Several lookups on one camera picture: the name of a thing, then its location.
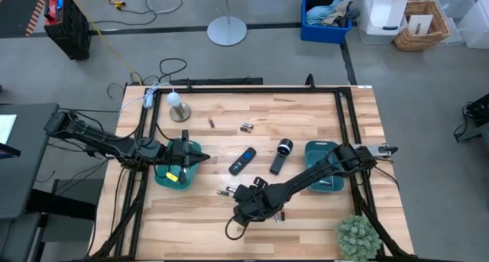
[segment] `white cable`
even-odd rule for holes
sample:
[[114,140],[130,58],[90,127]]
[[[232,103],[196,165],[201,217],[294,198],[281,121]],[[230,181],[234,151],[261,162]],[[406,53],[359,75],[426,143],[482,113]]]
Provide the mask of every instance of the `white cable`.
[[148,109],[153,106],[153,100],[154,100],[154,92],[158,90],[160,86],[171,86],[172,92],[175,92],[175,88],[169,83],[169,82],[164,82],[164,83],[159,83],[159,82],[154,82],[153,85],[146,90],[146,93],[142,97],[137,97],[136,99],[132,99],[130,102],[122,106],[121,111],[124,110],[124,108],[128,107],[131,103],[136,102],[139,99],[143,99],[143,106],[144,108]]
[[149,9],[152,10],[152,12],[155,14],[165,14],[165,13],[171,13],[172,11],[177,10],[180,6],[182,6],[182,4],[183,4],[183,0],[180,0],[180,3],[178,4],[178,6],[175,6],[171,9],[167,9],[167,10],[155,11],[153,9],[153,0],[150,0],[149,1],[149,6],[150,6]]

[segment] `white ball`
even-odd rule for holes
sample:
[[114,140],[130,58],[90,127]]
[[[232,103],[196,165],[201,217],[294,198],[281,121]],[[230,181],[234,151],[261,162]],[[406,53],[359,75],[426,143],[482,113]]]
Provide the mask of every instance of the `white ball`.
[[180,104],[180,95],[177,92],[171,92],[167,96],[167,102],[171,106],[177,106]]

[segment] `teal tray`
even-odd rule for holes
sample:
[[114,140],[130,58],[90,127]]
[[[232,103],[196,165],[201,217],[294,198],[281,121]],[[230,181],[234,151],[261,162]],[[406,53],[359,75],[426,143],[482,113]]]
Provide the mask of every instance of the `teal tray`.
[[[202,151],[202,147],[200,144],[197,144],[194,141],[189,142],[193,149],[197,151]],[[157,176],[154,176],[154,181],[160,186],[165,186],[171,189],[175,190],[188,190],[190,188],[190,185],[192,185],[193,178],[196,176],[197,168],[199,167],[199,164],[196,163],[192,167],[190,167],[189,170],[186,172],[186,183],[183,185],[180,185],[178,181],[174,182],[170,180],[169,178],[166,178],[167,172],[168,172],[168,165],[159,165],[156,166],[156,173],[158,174]],[[178,174],[180,173],[181,167],[179,165],[170,165],[170,173],[172,173],[174,176],[178,177]]]
[[[310,141],[306,144],[305,153],[306,156],[306,168],[312,167],[319,160],[324,159],[326,154],[328,154],[333,148],[337,147],[338,144],[331,141]],[[330,164],[335,165],[336,168],[341,168],[338,163],[338,158],[334,154],[329,158]],[[338,192],[345,186],[345,181],[341,177],[330,176],[323,178],[322,180],[330,182],[332,185],[324,185],[319,181],[313,183],[309,186],[309,189],[315,192]]]

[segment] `floor lamp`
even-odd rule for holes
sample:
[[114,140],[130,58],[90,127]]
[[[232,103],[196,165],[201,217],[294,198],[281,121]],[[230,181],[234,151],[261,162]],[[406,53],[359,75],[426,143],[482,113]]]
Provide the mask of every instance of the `floor lamp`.
[[231,46],[241,42],[247,33],[246,24],[231,16],[229,0],[226,1],[226,16],[216,18],[207,27],[207,36],[218,45]]

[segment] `wicker basket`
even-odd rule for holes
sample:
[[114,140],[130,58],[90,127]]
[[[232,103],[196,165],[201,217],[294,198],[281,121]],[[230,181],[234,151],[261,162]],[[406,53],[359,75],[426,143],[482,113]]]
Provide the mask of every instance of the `wicker basket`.
[[425,36],[413,35],[407,28],[400,32],[394,39],[394,43],[399,50],[425,50],[428,47],[435,46],[450,35],[446,21],[434,0],[409,0],[404,14],[406,18],[410,15],[433,15],[433,20],[429,26],[428,34]]

